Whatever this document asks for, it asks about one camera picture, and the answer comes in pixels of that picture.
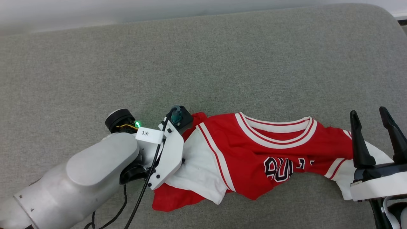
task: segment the black cable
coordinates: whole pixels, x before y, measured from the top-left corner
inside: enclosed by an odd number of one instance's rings
[[[116,214],[115,217],[113,217],[113,219],[111,219],[109,222],[107,222],[105,225],[103,225],[102,227],[100,227],[99,229],[103,229],[107,226],[109,226],[111,223],[113,223],[119,216],[120,214],[123,212],[124,208],[126,207],[127,204],[127,192],[126,192],[126,185],[123,186],[123,192],[125,194],[125,202],[123,203],[123,206],[120,208],[119,212]],[[92,213],[92,222],[88,223],[84,229],[88,229],[90,226],[92,226],[93,229],[95,229],[95,213],[96,211],[94,211]]]
[[[165,119],[164,125],[162,127],[162,131],[165,132],[165,128],[167,127],[168,120],[171,118],[172,112],[175,111],[175,110],[176,110],[176,108],[172,108],[170,110],[170,112],[166,115],[166,119]],[[146,179],[146,181],[144,183],[143,189],[141,190],[141,193],[140,193],[140,195],[138,197],[137,203],[136,203],[136,205],[135,205],[135,207],[133,209],[133,212],[131,213],[131,216],[130,216],[129,220],[127,221],[127,224],[126,224],[124,229],[129,229],[131,221],[133,220],[134,215],[136,214],[136,211],[138,209],[138,206],[140,205],[141,199],[143,198],[144,192],[146,191],[147,184],[148,184],[148,182],[150,180],[151,175],[153,174],[153,170],[154,170],[154,167],[155,167],[154,165],[155,165],[155,162],[157,160],[158,152],[160,151],[160,146],[161,145],[157,146],[157,149],[156,149],[155,155],[154,155],[154,159],[153,159],[153,162],[151,164],[149,175],[148,175],[148,177],[147,177],[147,179]]]

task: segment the white sleeve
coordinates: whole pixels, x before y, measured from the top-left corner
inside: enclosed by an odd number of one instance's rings
[[[383,151],[366,141],[365,143],[370,155],[374,157],[376,165],[393,162],[393,160]],[[341,189],[344,200],[352,199],[350,194],[350,184],[353,183],[355,170],[356,168],[353,166],[353,159],[345,160],[338,168],[335,176],[332,178],[332,180],[336,181]]]
[[[183,148],[185,162],[166,180],[169,186],[191,190],[215,204],[220,204],[226,190],[216,157],[199,128],[186,140]]]

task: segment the jersey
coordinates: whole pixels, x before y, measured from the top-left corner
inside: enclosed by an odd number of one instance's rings
[[[376,147],[366,145],[378,164],[392,162]],[[325,128],[311,117],[275,123],[241,112],[212,116],[203,119],[185,141],[183,158],[185,163],[162,190],[174,187],[167,195],[183,192],[193,197],[186,204],[203,198],[219,204],[227,191],[255,200],[294,172],[313,172],[336,181],[344,199],[351,199],[355,171],[351,134]]]

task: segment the white wall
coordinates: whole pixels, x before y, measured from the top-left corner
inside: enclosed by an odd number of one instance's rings
[[[407,0],[0,0],[0,35],[344,2],[407,19]]]

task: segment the red stripe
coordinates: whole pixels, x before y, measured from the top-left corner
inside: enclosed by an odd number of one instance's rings
[[[336,167],[335,171],[333,171],[332,176],[329,178],[330,180],[332,180],[332,178],[335,176],[336,172],[338,171],[339,167],[341,167],[341,165],[342,165],[342,163],[343,163],[344,161],[346,161],[346,159],[342,160],[342,161],[338,164],[338,166]]]
[[[215,150],[213,150],[212,146],[209,144],[209,140],[208,140],[208,138],[206,137],[204,131],[202,130],[201,125],[199,125],[198,127],[199,127],[199,129],[201,130],[201,133],[202,133],[202,135],[204,136],[204,138],[205,138],[205,140],[206,140],[206,143],[208,144],[209,148],[210,148],[210,149],[212,150],[212,152],[215,154],[216,161],[217,161],[217,163],[218,163],[219,171],[221,172],[221,176],[222,176],[223,182],[224,182],[225,185],[228,187],[228,189],[231,190],[231,189],[229,188],[228,184],[226,183],[225,177],[223,176],[222,167],[221,167],[221,164],[219,163],[218,155],[215,153]]]
[[[264,125],[270,125],[270,126],[291,126],[291,125],[297,125],[297,124],[300,124],[300,123],[303,123],[303,122],[305,122],[306,120],[302,120],[302,121],[298,121],[298,122],[296,122],[296,123],[287,123],[287,124],[280,124],[280,123],[268,123],[268,122],[263,122],[263,121],[257,121],[257,120],[253,120],[253,119],[251,119],[251,118],[249,118],[249,117],[246,117],[246,119],[248,119],[248,120],[250,120],[250,121],[252,121],[252,122],[255,122],[255,123],[260,123],[260,124],[264,124]]]
[[[298,142],[298,141],[302,140],[303,138],[305,138],[305,137],[308,135],[308,133],[310,132],[311,127],[312,127],[312,125],[313,125],[313,123],[314,123],[314,120],[312,120],[312,123],[311,123],[310,128],[308,129],[308,131],[306,132],[306,134],[305,134],[304,136],[302,136],[301,138],[299,138],[299,139],[297,139],[297,140],[295,140],[295,141],[288,142],[288,143],[279,143],[279,142],[274,142],[274,141],[265,139],[265,138],[263,138],[262,136],[258,135],[257,133],[255,133],[255,132],[246,124],[246,122],[245,122],[245,120],[244,120],[242,114],[240,114],[240,117],[243,119],[243,123],[244,123],[244,124],[246,125],[246,127],[250,130],[250,132],[252,132],[252,133],[253,133],[254,135],[256,135],[258,138],[263,139],[264,141],[267,141],[267,142],[270,142],[270,143],[273,143],[273,144],[277,144],[277,145],[289,145],[289,144],[292,144],[292,143],[295,143],[295,142]]]

